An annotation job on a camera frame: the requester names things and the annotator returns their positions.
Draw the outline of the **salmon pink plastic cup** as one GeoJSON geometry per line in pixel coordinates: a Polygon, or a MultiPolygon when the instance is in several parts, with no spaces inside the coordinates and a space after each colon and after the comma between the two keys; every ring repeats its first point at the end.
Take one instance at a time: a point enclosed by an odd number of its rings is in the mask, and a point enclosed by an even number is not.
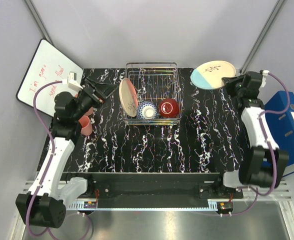
{"type": "Polygon", "coordinates": [[[91,116],[94,113],[94,108],[91,107],[84,115],[85,116],[91,116]]]}

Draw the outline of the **cream and blue plate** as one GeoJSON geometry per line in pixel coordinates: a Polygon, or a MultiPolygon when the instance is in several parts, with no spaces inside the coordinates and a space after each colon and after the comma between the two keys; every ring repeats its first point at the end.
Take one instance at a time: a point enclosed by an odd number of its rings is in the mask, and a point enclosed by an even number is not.
{"type": "Polygon", "coordinates": [[[205,62],[195,68],[190,80],[194,86],[203,90],[216,90],[225,86],[222,78],[233,78],[236,68],[224,60],[205,62]]]}

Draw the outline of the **light pink plastic cup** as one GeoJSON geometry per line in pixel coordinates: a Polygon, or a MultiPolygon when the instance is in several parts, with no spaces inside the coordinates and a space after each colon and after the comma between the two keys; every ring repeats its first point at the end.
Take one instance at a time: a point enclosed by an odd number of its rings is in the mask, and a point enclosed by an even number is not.
{"type": "Polygon", "coordinates": [[[80,133],[84,136],[89,136],[92,134],[93,132],[93,127],[91,124],[91,120],[88,116],[83,115],[80,119],[79,119],[79,123],[81,125],[81,131],[80,133]]]}

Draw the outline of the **metal wire dish rack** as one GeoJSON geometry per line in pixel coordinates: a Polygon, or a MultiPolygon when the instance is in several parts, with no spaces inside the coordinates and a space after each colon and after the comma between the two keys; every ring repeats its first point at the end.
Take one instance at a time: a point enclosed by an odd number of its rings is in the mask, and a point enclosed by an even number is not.
{"type": "Polygon", "coordinates": [[[163,100],[173,99],[178,103],[178,114],[175,117],[163,117],[158,111],[155,118],[143,119],[142,116],[129,116],[122,110],[121,117],[126,125],[173,126],[180,122],[182,89],[176,62],[128,62],[125,66],[125,77],[133,84],[139,103],[150,102],[157,109],[163,100]]]}

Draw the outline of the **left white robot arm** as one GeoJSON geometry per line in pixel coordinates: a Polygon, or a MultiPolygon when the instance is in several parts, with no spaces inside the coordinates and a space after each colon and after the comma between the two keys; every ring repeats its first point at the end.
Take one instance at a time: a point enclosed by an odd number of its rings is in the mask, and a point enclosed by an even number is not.
{"type": "Polygon", "coordinates": [[[95,186],[83,177],[73,177],[62,188],[59,182],[63,170],[81,135],[79,120],[90,108],[101,107],[118,88],[116,84],[85,80],[83,85],[62,80],[69,88],[77,87],[78,96],[62,91],[54,97],[54,117],[49,149],[41,169],[27,193],[18,194],[15,204],[27,228],[30,226],[59,228],[65,219],[67,207],[79,196],[90,198],[95,186]]]}

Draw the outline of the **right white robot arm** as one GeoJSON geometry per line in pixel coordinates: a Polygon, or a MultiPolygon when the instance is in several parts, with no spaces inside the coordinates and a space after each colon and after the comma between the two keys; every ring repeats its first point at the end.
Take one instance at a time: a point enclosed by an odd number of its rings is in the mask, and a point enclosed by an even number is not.
{"type": "Polygon", "coordinates": [[[219,198],[223,199],[230,195],[232,188],[257,186],[268,188],[272,192],[279,186],[283,177],[289,162],[289,154],[281,150],[274,140],[266,114],[283,114],[289,109],[289,105],[287,104],[283,110],[265,109],[258,95],[260,89],[266,85],[269,75],[269,70],[261,70],[222,78],[227,93],[236,100],[236,108],[249,139],[250,151],[244,155],[236,173],[224,173],[223,181],[214,185],[215,195],[219,198]]]}

